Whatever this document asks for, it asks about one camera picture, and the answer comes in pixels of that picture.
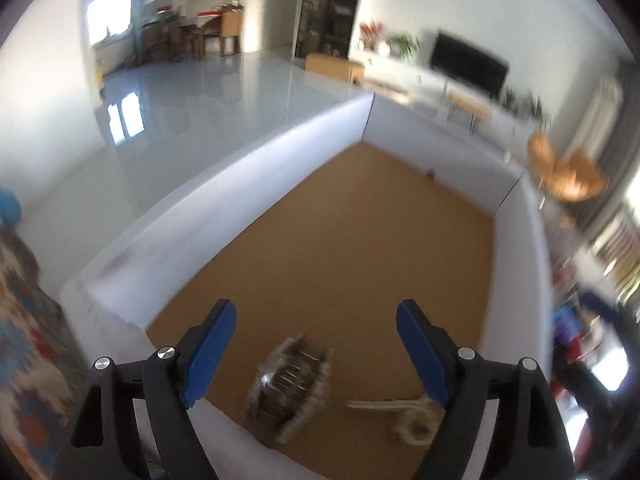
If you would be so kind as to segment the floral patterned cushion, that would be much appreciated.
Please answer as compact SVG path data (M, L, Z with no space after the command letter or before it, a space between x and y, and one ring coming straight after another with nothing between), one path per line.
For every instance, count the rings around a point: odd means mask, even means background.
M1 443L29 479L52 477L87 365L34 254L1 228Z

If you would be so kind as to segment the blue cloth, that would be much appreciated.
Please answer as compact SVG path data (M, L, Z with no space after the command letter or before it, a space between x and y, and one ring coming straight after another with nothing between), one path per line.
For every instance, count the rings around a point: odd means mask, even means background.
M15 228L22 218L22 206L15 194L0 188L0 218L9 228Z

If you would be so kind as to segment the orange lounge chair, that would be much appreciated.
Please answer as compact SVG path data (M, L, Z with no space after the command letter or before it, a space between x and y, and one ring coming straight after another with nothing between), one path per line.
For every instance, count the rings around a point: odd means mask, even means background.
M562 158L556 154L548 136L540 131L529 137L527 153L544 190L561 202L591 200L608 187L608 179L583 150Z

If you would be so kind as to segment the white storage box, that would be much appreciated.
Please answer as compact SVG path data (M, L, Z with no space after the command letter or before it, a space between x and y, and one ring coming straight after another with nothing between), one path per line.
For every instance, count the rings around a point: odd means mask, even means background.
M486 144L380 96L356 96L211 166L137 219L62 288L88 362L155 356L235 305L218 370L190 409L223 479L402 479L421 455L347 398L418 396L396 310L415 301L484 360L550 367L551 272L535 189ZM334 351L331 405L268 448L240 414L289 334Z

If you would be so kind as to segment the white tv console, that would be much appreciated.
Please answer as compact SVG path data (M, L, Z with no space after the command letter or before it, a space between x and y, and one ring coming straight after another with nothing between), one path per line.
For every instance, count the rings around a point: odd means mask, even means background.
M535 119L516 116L498 100L397 58L357 50L350 59L364 66L362 83L375 92L458 136L480 136L520 162L528 159L528 139L538 129Z

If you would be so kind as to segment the white floor air conditioner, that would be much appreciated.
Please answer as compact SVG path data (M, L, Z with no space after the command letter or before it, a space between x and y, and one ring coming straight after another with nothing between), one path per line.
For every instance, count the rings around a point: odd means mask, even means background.
M573 155L581 150L596 162L611 136L623 100L624 90L620 81L612 74L603 73L565 154Z

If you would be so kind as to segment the green plants right of tv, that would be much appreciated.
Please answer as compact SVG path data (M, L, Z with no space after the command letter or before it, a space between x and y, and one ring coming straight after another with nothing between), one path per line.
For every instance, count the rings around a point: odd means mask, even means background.
M542 104L541 98L533 92L518 93L511 87L502 90L501 106L511 115L534 122L539 129L547 129L551 115Z

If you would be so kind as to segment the wooden bench black legs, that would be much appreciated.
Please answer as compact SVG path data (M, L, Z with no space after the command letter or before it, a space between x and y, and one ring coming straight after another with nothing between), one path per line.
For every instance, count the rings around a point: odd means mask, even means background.
M463 94L451 92L449 95L448 122L453 122L459 112L469 115L469 132L476 133L481 122L490 122L492 111L488 106L476 102Z

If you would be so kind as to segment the black flat television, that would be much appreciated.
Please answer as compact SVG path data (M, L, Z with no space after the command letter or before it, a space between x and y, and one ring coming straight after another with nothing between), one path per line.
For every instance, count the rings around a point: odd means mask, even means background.
M480 90L491 99L500 96L509 73L509 64L460 39L439 32L432 50L434 72Z

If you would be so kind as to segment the green potted plant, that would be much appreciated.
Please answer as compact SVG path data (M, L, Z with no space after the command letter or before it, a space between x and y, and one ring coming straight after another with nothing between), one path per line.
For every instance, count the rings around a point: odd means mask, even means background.
M390 45L390 54L404 61L412 60L421 50L420 40L410 34L391 36L388 44Z

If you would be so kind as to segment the wooden dining table set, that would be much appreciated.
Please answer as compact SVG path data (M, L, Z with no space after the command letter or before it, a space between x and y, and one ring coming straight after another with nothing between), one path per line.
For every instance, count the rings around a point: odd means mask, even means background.
M195 61L203 61L209 40L218 42L221 56L240 54L243 18L244 8L239 4L198 12L194 18L186 18L164 6L141 27L139 61L175 62L187 54Z

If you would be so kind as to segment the cardboard box on floor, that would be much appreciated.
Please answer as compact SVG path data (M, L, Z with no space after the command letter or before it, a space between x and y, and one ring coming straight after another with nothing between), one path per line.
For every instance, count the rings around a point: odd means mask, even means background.
M323 53L308 54L305 58L305 70L349 84L358 84L364 77L362 64Z

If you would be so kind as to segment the red flower vase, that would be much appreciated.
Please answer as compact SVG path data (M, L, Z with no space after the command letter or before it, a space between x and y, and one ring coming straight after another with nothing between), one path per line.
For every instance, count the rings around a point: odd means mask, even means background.
M361 22L359 30L363 50L375 51L385 29L386 25L383 22L375 20Z

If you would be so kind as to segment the dark glass display cabinet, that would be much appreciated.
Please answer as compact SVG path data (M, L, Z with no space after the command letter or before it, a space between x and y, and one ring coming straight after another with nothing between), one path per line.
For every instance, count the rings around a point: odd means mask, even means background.
M302 0L295 56L323 53L347 58L358 0Z

